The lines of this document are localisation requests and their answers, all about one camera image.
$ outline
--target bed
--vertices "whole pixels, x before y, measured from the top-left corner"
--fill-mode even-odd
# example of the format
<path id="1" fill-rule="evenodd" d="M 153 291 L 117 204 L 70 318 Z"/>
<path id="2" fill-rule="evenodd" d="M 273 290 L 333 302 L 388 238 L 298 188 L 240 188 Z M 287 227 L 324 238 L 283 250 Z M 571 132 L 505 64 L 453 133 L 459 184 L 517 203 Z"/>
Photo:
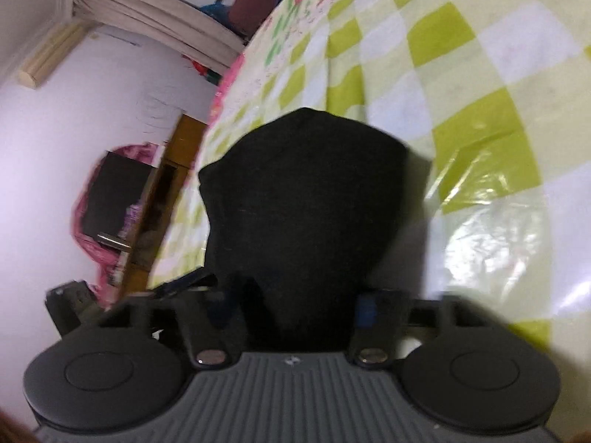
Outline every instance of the bed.
<path id="1" fill-rule="evenodd" d="M 424 294 L 548 349 L 568 436 L 591 422 L 590 89 L 591 0 L 283 0 L 225 75 L 151 284 L 203 262 L 196 172 L 244 134 L 299 107 L 366 122 L 433 163 L 399 232 L 427 222 Z"/>

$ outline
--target metal handle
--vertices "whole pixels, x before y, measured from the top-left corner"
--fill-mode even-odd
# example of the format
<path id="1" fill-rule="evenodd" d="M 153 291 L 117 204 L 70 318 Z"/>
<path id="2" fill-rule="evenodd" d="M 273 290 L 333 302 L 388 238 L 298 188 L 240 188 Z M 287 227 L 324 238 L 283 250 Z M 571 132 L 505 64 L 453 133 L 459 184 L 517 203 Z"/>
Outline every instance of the metal handle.
<path id="1" fill-rule="evenodd" d="M 100 232 L 97 236 L 99 243 L 114 248 L 117 251 L 131 251 L 131 245 L 122 238 Z"/>

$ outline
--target round button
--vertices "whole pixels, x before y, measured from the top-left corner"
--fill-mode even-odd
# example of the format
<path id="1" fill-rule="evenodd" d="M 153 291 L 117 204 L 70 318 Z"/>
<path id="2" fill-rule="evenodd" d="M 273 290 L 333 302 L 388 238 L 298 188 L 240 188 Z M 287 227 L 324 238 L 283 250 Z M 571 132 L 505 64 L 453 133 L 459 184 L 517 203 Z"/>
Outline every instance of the round button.
<path id="1" fill-rule="evenodd" d="M 358 358 L 364 364 L 381 364 L 388 360 L 388 353 L 381 348 L 365 348 L 359 352 Z"/>
<path id="2" fill-rule="evenodd" d="M 226 361 L 226 352 L 222 350 L 203 350 L 197 355 L 197 362 L 206 366 L 222 365 Z"/>
<path id="3" fill-rule="evenodd" d="M 509 358 L 474 351 L 451 362 L 451 374 L 457 381 L 475 390 L 500 390 L 515 383 L 519 368 Z"/>
<path id="4" fill-rule="evenodd" d="M 66 380 L 88 392 L 106 391 L 125 383 L 134 372 L 134 364 L 120 353 L 89 353 L 66 367 Z"/>

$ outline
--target gray ribbed plate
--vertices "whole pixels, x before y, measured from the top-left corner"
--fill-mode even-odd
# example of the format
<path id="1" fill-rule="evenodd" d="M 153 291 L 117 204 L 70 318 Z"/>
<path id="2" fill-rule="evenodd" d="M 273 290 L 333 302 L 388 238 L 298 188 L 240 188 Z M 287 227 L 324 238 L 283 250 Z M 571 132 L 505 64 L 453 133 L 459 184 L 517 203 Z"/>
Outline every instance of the gray ribbed plate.
<path id="1" fill-rule="evenodd" d="M 383 371 L 344 355 L 246 353 L 197 374 L 179 401 L 143 426 L 111 435 L 41 427 L 45 443 L 551 443 L 543 428 L 482 437 L 439 426 L 415 410 Z"/>

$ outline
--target pink plastic bag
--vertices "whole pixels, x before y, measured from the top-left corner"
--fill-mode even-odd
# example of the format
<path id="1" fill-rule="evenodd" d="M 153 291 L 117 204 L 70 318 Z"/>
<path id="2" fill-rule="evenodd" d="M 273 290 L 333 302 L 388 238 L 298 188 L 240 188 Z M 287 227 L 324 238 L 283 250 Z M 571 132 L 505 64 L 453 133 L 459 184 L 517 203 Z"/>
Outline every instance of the pink plastic bag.
<path id="1" fill-rule="evenodd" d="M 152 163 L 157 148 L 158 145 L 155 143 L 130 144 L 128 146 L 116 148 L 112 150 L 112 152 L 149 165 Z M 78 199 L 78 202 L 74 205 L 72 215 L 72 236 L 80 248 L 99 264 L 98 280 L 95 282 L 88 282 L 88 286 L 95 294 L 100 306 L 108 307 L 115 303 L 119 294 L 119 289 L 109 284 L 110 278 L 117 266 L 117 261 L 119 260 L 119 252 L 104 248 L 90 236 L 82 233 L 82 217 L 84 216 L 86 205 L 88 204 L 88 190 L 98 175 L 104 159 L 104 157 L 101 158 L 94 167 L 85 184 L 84 191 Z"/>

